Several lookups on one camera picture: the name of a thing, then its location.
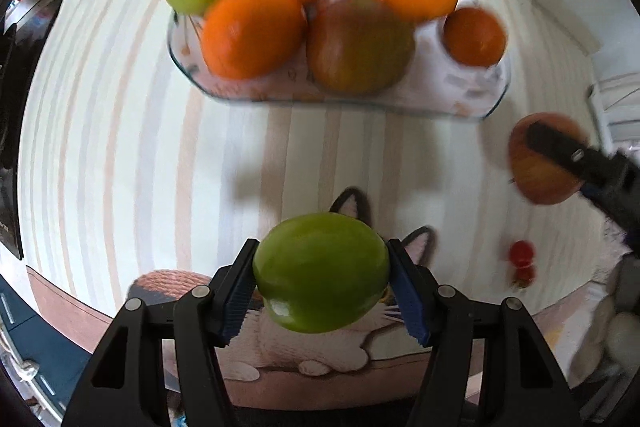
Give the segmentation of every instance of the cat whiskers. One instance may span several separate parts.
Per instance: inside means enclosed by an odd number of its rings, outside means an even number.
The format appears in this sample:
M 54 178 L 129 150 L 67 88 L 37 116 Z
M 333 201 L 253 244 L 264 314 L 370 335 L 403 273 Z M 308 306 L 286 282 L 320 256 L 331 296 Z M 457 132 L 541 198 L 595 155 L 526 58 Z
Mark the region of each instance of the cat whiskers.
M 404 320 L 402 320 L 402 314 L 400 313 L 400 308 L 397 305 L 387 306 L 385 308 L 385 317 L 393 322 L 404 323 Z

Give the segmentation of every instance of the cat paw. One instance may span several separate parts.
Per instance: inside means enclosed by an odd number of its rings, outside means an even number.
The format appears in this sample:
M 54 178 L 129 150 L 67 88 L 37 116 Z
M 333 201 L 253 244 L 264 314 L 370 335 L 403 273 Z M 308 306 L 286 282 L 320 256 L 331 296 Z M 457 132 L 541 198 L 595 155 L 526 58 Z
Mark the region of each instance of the cat paw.
M 307 377 L 321 377 L 330 372 L 331 368 L 317 360 L 305 360 L 298 364 L 298 370 L 302 375 L 306 375 Z
M 260 378 L 260 371 L 253 365 L 244 362 L 228 362 L 220 365 L 222 378 L 225 380 L 238 380 L 252 382 Z
M 361 347 L 343 350 L 340 355 L 340 357 L 335 357 L 333 360 L 328 360 L 334 371 L 340 373 L 359 371 L 369 363 L 369 355 Z

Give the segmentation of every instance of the blue gripper pad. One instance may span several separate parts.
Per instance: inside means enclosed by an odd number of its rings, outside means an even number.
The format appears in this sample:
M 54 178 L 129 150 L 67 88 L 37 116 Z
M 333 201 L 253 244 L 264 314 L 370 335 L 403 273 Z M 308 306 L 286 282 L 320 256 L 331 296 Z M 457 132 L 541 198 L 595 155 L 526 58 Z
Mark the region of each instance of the blue gripper pad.
M 427 347 L 431 333 L 424 322 L 425 306 L 418 290 L 412 282 L 412 277 L 402 265 L 398 256 L 404 254 L 412 267 L 414 267 L 414 264 L 399 241 L 397 245 L 401 248 L 401 251 L 398 253 L 396 253 L 398 250 L 394 249 L 393 245 L 388 245 L 390 262 L 389 283 L 396 296 L 396 302 L 400 308 L 406 330 L 422 347 Z
M 214 297 L 214 307 L 222 311 L 221 336 L 225 344 L 231 342 L 242 327 L 244 316 L 255 289 L 254 253 L 258 247 L 255 239 L 248 240 L 238 254 L 220 290 Z

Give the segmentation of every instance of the red tomato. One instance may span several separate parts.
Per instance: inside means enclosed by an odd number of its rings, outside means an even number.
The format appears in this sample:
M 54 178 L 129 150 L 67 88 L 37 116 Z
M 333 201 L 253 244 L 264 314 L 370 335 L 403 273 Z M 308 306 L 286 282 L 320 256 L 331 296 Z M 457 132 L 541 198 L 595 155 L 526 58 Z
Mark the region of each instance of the red tomato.
M 529 241 L 516 241 L 509 249 L 509 261 L 516 268 L 531 266 L 536 251 Z
M 533 265 L 516 268 L 516 273 L 513 276 L 513 284 L 520 288 L 527 288 L 531 286 L 535 278 L 536 268 Z

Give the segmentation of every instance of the cat ear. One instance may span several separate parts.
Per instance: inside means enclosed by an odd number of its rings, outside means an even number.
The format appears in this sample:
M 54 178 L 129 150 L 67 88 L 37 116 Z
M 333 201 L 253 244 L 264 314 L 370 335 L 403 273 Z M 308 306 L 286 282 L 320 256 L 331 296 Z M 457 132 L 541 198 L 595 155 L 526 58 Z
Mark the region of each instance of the cat ear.
M 436 231 L 431 227 L 420 227 L 402 240 L 402 246 L 414 264 L 426 265 L 436 247 Z
M 369 198 L 357 187 L 345 188 L 331 205 L 329 212 L 354 217 L 366 225 L 372 225 Z

